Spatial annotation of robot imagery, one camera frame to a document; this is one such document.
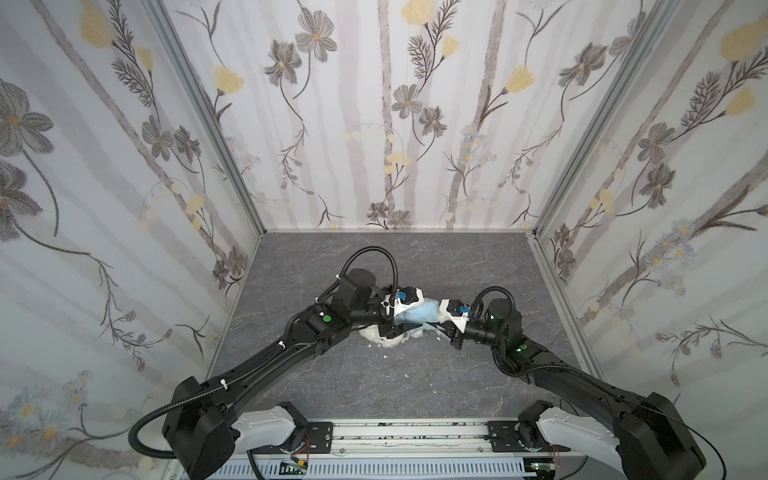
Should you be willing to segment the light blue fleece hoodie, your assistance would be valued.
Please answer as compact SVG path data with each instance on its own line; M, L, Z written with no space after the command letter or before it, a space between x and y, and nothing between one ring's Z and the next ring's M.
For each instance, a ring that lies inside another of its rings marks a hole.
M423 300L418 305L411 304L394 317L396 325L413 324L419 327L421 325L439 324L441 322L440 301L429 298Z

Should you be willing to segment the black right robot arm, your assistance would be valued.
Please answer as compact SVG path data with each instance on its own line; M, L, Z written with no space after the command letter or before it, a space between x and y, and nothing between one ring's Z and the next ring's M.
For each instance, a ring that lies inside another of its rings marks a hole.
M438 320L453 341L489 346L503 374L561 397L604 429L587 434L569 427L555 407L540 402L522 416L546 442L611 465L628 479L694 479L705 469L704 453L668 398L620 389L561 360L523 334L511 300L495 299L487 310L481 302L442 300Z

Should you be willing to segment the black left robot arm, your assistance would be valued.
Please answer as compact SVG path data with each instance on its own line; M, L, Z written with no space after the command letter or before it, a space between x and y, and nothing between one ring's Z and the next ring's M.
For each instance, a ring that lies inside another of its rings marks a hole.
M373 274L353 269L331 291L291 319L284 333L238 366L199 382L179 384L162 435L191 479L206 479L235 453L245 432L235 422L256 395L300 363L326 353L355 327L395 327L394 316L419 300L412 287L379 288Z

